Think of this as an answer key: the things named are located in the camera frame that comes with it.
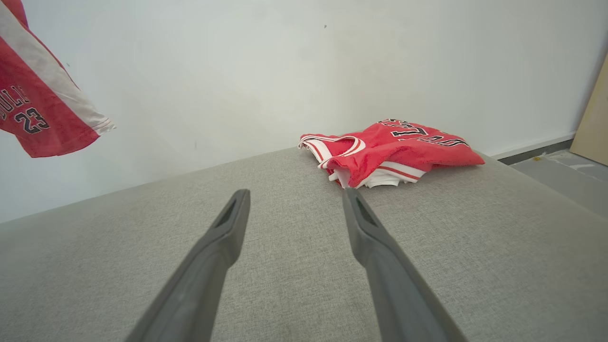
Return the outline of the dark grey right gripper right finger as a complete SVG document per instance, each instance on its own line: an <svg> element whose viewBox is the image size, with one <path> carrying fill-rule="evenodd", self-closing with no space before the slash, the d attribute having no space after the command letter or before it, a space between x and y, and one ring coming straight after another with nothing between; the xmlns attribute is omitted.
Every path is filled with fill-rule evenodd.
<svg viewBox="0 0 608 342"><path fill-rule="evenodd" d="M458 325L362 194L345 188L342 203L351 250L367 273L382 340L464 342Z"/></svg>

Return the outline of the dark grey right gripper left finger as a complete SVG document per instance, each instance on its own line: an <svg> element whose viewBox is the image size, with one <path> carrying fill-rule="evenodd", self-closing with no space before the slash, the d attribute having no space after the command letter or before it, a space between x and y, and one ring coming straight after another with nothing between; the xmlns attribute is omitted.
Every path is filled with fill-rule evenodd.
<svg viewBox="0 0 608 342"><path fill-rule="evenodd" d="M245 240L250 191L237 190L174 271L126 338L129 342L208 342L228 269Z"/></svg>

